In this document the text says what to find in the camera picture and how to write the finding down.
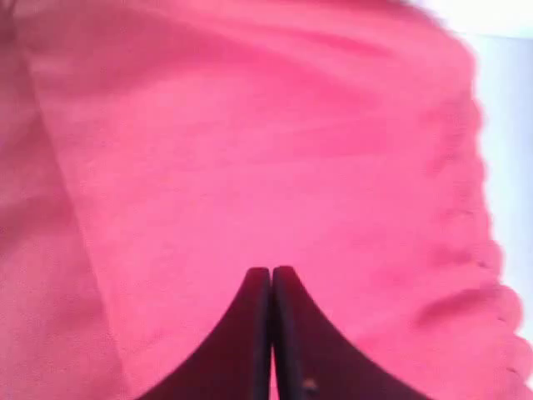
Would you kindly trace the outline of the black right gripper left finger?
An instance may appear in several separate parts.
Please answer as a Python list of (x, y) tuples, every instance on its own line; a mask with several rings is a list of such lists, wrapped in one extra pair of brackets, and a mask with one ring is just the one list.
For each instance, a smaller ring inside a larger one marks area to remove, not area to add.
[(247, 271), (229, 308), (201, 345), (145, 400), (268, 399), (271, 379), (269, 270)]

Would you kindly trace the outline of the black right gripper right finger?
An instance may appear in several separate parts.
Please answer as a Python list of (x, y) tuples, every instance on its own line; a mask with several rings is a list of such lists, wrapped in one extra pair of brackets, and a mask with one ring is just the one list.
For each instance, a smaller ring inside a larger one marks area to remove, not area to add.
[(271, 323), (280, 399), (426, 398), (347, 341), (313, 301), (292, 267), (273, 270)]

